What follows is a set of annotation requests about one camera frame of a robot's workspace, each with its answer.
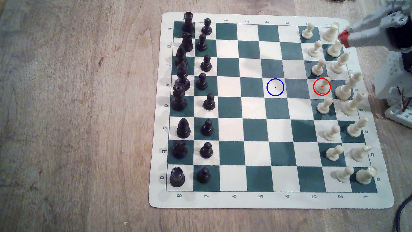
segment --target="dark green square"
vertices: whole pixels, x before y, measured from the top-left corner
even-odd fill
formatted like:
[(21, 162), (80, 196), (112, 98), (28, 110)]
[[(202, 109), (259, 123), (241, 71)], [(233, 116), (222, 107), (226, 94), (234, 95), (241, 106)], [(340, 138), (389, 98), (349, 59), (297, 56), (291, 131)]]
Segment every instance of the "dark green square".
[(187, 155), (176, 159), (172, 154), (173, 140), (169, 140), (167, 147), (167, 164), (189, 164), (193, 165), (193, 140), (186, 140)]
[(187, 107), (182, 111), (176, 111), (170, 107), (170, 117), (194, 117), (194, 96), (185, 96)]
[(245, 141), (268, 141), (266, 119), (243, 119)]
[(308, 82), (306, 79), (285, 79), (288, 98), (309, 98)]
[(243, 142), (219, 141), (220, 165), (245, 165)]
[(241, 118), (242, 99), (240, 97), (219, 97), (219, 118)]
[(296, 166), (292, 142), (269, 142), (269, 149), (272, 166)]
[(216, 39), (237, 40), (237, 25), (216, 23)]
[(279, 42), (277, 25), (258, 25), (257, 33), (259, 35), (259, 41)]
[(326, 192), (322, 167), (298, 167), (301, 192)]
[(280, 42), (282, 59), (303, 60), (302, 47), (300, 43)]
[(264, 78), (284, 78), (283, 64), (280, 59), (262, 59), (262, 77)]
[(294, 142), (317, 142), (313, 120), (291, 120)]
[[(202, 168), (208, 168), (210, 173), (210, 181), (207, 183), (200, 183), (197, 180), (197, 173)], [(193, 166), (193, 191), (194, 192), (220, 192), (220, 170), (219, 166), (211, 165), (194, 165)]]
[(337, 145), (342, 146), (341, 143), (328, 143), (328, 142), (318, 143), (319, 151), (321, 153), (321, 163), (323, 167), (346, 167), (345, 155), (343, 154), (343, 152), (342, 154), (339, 155), (339, 158), (335, 161), (332, 161), (326, 157), (326, 151), (329, 148), (336, 147)]
[(372, 178), (369, 184), (363, 185), (356, 180), (356, 173), (361, 169), (367, 169), (367, 167), (353, 167), (354, 172), (349, 177), (351, 182), (352, 192), (364, 192), (364, 193), (377, 193), (375, 178)]
[(238, 41), (239, 58), (260, 59), (258, 41)]
[(288, 100), (286, 98), (265, 98), (265, 106), (266, 118), (290, 118)]
[(273, 192), (270, 166), (246, 166), (248, 192)]
[(199, 42), (199, 39), (194, 40), (194, 56), (196, 57), (204, 57), (205, 55), (209, 55), (210, 57), (216, 57), (216, 40), (206, 40), (207, 48), (204, 51), (199, 51), (196, 48), (197, 42)]
[(364, 131), (358, 137), (352, 137), (347, 132), (346, 129), (349, 125), (355, 123), (355, 121), (338, 121), (337, 124), (340, 127), (340, 137), (342, 138), (342, 142), (357, 142), (365, 144), (365, 137), (363, 136)]
[(238, 58), (217, 58), (218, 76), (240, 76)]
[(312, 113), (313, 113), (313, 118), (315, 120), (336, 120), (336, 112), (335, 112), (335, 105), (332, 104), (329, 106), (329, 112), (326, 114), (321, 114), (316, 110), (318, 107), (318, 104), (323, 102), (324, 99), (310, 99), (311, 104), (312, 104)]
[(261, 78), (241, 77), (240, 89), (242, 97), (264, 97), (263, 81)]
[[(203, 124), (206, 120), (212, 120), (214, 132), (210, 136), (205, 136), (200, 132)], [(219, 140), (219, 121), (217, 118), (194, 118), (194, 127), (192, 132), (194, 133), (194, 140)]]

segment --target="white pawn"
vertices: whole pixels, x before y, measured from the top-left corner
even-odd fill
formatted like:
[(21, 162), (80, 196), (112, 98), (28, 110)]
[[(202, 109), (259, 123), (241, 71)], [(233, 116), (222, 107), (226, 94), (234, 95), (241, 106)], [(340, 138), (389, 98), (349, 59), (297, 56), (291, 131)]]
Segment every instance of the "white pawn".
[(378, 169), (375, 166), (370, 166), (367, 169), (360, 169), (357, 171), (355, 177), (359, 183), (367, 185), (377, 174)]
[(349, 52), (344, 52), (340, 57), (337, 59), (337, 63), (332, 65), (330, 69), (337, 74), (343, 72), (343, 65), (346, 64), (346, 61), (349, 59)]
[(336, 32), (337, 32), (339, 26), (340, 25), (339, 25), (338, 22), (333, 22), (332, 25), (330, 26), (330, 28), (325, 33), (323, 33), (323, 39), (328, 41), (328, 42), (333, 41), (336, 37)]
[(329, 148), (326, 151), (326, 157), (332, 161), (336, 161), (339, 159), (339, 155), (343, 152), (343, 147), (341, 145), (337, 145), (335, 148)]
[(327, 114), (329, 112), (329, 106), (333, 103), (332, 98), (327, 97), (323, 102), (319, 103), (316, 110), (321, 114)]
[(312, 73), (314, 74), (314, 75), (316, 75), (316, 76), (320, 76), (320, 75), (322, 75), (322, 73), (323, 73), (323, 67), (325, 66), (325, 64), (326, 64), (326, 61), (325, 61), (325, 59), (320, 59), (319, 61), (318, 61), (318, 64), (317, 65), (314, 65), (313, 67), (312, 67)]
[(327, 141), (332, 141), (339, 131), (340, 127), (338, 125), (334, 125), (330, 130), (324, 131), (323, 136)]
[(355, 172), (353, 167), (346, 167), (344, 170), (336, 171), (336, 179), (340, 182), (348, 182), (350, 176)]
[(342, 101), (346, 101), (351, 97), (351, 88), (356, 86), (356, 83), (361, 80), (362, 74), (357, 72), (351, 74), (351, 77), (345, 81), (345, 85), (336, 87), (335, 95)]
[(351, 152), (352, 158), (357, 162), (362, 162), (373, 146), (363, 146), (361, 148), (353, 148)]
[(368, 118), (360, 118), (355, 123), (348, 126), (347, 133), (352, 137), (358, 137), (362, 133), (362, 128), (368, 123)]
[(315, 28), (315, 24), (314, 23), (309, 23), (307, 29), (302, 31), (302, 37), (305, 39), (310, 39), (312, 38), (312, 30)]
[(353, 100), (346, 101), (342, 103), (342, 113), (346, 114), (347, 116), (353, 116), (358, 112), (359, 105), (363, 102), (363, 100), (368, 95), (365, 92), (358, 92)]
[(322, 41), (318, 40), (315, 42), (313, 48), (309, 49), (308, 54), (311, 57), (317, 57), (319, 55), (319, 48), (322, 47)]
[(342, 49), (342, 44), (339, 40), (335, 40), (335, 42), (328, 48), (328, 54), (332, 57), (338, 57), (340, 55), (340, 50)]

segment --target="chessboard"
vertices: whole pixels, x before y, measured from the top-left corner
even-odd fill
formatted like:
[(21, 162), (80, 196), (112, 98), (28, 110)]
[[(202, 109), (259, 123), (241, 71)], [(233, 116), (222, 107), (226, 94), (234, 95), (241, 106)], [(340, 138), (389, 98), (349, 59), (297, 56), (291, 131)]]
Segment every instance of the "chessboard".
[(165, 13), (149, 203), (389, 208), (348, 21)]

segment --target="wood grain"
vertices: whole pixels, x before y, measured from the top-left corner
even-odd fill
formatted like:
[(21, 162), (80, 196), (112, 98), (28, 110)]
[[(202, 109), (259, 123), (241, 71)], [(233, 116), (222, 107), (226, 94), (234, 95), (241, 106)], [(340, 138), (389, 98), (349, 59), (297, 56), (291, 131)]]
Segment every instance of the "wood grain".
[[(372, 110), (395, 195), (383, 210), (157, 209), (148, 203), (165, 12), (341, 17), (375, 0), (8, 0), (0, 17), (1, 231), (390, 231), (412, 133)], [(358, 49), (370, 93), (384, 48)], [(412, 231), (412, 205), (402, 228)]]

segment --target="white square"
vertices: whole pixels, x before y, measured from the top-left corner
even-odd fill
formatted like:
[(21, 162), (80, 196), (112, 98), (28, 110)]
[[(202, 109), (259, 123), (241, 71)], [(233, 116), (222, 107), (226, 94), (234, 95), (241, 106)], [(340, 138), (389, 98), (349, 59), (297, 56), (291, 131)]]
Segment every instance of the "white square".
[(266, 118), (266, 104), (263, 97), (242, 97), (243, 118)]
[(296, 166), (272, 166), (273, 191), (300, 192)]
[[(200, 156), (200, 149), (204, 146), (205, 142), (209, 142), (212, 144), (213, 154), (210, 158), (203, 158)], [(219, 156), (219, 141), (211, 140), (211, 141), (203, 141), (203, 140), (195, 140), (193, 141), (193, 164), (194, 165), (219, 165), (220, 164), (220, 156)]]
[(220, 141), (243, 141), (242, 118), (219, 118)]
[(282, 59), (281, 43), (259, 41), (261, 59)]
[[(185, 183), (180, 187), (173, 187), (170, 184), (170, 175), (173, 168), (179, 167), (185, 175)], [(189, 164), (169, 164), (167, 165), (166, 176), (166, 190), (167, 191), (193, 191), (193, 165)]]
[(237, 24), (237, 40), (259, 41), (258, 26)]
[(299, 27), (297, 26), (278, 26), (279, 41), (300, 43)]
[(241, 77), (262, 78), (262, 63), (260, 59), (239, 59), (239, 74)]
[(312, 103), (307, 98), (288, 98), (291, 119), (313, 120)]
[(296, 166), (321, 167), (321, 155), (317, 142), (293, 142)]
[(336, 179), (336, 171), (345, 167), (322, 167), (327, 192), (352, 192), (351, 182), (340, 182)]
[(194, 116), (195, 118), (218, 118), (219, 117), (219, 100), (215, 97), (215, 108), (212, 110), (205, 110), (203, 108), (203, 102), (206, 100), (206, 96), (194, 97)]
[(220, 190), (246, 192), (248, 190), (246, 179), (246, 166), (220, 165)]
[(245, 141), (244, 147), (247, 166), (271, 166), (269, 142)]
[(266, 123), (269, 142), (293, 142), (290, 119), (266, 119)]
[(219, 97), (241, 97), (240, 77), (218, 76)]
[(216, 40), (216, 55), (220, 58), (239, 58), (237, 40)]

